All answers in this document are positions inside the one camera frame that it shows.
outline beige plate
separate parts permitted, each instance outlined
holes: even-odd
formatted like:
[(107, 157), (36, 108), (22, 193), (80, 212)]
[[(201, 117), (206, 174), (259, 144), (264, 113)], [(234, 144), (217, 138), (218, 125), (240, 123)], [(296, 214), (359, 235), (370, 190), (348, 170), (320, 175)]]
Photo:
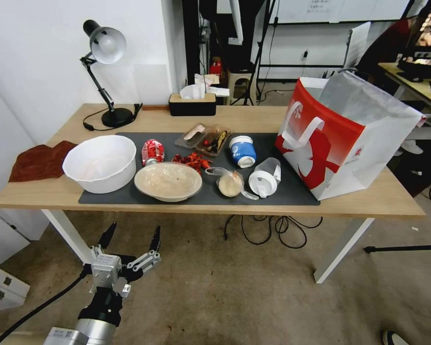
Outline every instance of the beige plate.
[(143, 194), (165, 202), (178, 202), (198, 193), (203, 185), (201, 175), (179, 163), (163, 162), (140, 169), (134, 185)]

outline desk lamp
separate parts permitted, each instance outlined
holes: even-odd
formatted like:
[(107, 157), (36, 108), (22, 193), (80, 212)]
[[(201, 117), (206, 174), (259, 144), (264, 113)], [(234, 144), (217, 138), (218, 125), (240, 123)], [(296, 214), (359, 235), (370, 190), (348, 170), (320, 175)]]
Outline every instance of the desk lamp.
[(133, 122), (134, 116), (129, 109), (115, 109), (113, 107), (113, 99), (108, 92), (99, 85), (99, 82), (91, 71), (91, 65), (95, 62), (110, 65), (121, 59), (126, 50), (125, 37), (118, 30), (106, 26), (99, 26), (94, 20), (85, 21), (83, 30), (90, 38), (91, 51), (82, 57), (80, 61), (88, 71), (92, 81), (96, 84), (99, 93), (109, 107), (109, 110), (102, 115), (102, 123), (107, 127), (117, 128)]

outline white lid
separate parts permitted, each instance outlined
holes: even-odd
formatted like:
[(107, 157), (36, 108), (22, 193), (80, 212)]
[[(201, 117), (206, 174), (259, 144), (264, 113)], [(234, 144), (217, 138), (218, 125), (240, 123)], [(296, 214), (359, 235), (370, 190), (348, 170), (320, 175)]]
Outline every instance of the white lid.
[(269, 173), (257, 170), (249, 176), (249, 187), (260, 197), (267, 197), (276, 192), (277, 181)]
[(238, 160), (238, 166), (240, 168), (248, 168), (254, 165), (254, 163), (255, 163), (255, 159), (251, 156), (244, 156)]
[(248, 136), (237, 136), (230, 140), (228, 147), (231, 148), (231, 146), (236, 142), (250, 142), (252, 144), (254, 141)]

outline lamp shade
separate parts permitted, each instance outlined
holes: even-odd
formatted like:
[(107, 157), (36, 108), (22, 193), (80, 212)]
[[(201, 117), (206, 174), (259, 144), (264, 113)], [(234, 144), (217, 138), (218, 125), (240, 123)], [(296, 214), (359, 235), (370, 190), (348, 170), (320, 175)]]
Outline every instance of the lamp shade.
[(98, 62), (113, 64), (125, 53), (126, 39), (118, 30), (100, 26), (94, 20), (85, 21), (83, 30), (90, 38), (91, 53)]

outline whiteboard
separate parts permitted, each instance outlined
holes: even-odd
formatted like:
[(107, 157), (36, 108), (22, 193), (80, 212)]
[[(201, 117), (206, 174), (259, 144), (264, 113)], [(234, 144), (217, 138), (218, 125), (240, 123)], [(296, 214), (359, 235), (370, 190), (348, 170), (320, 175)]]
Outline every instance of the whiteboard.
[(338, 23), (397, 20), (409, 0), (282, 0), (276, 1), (270, 23)]

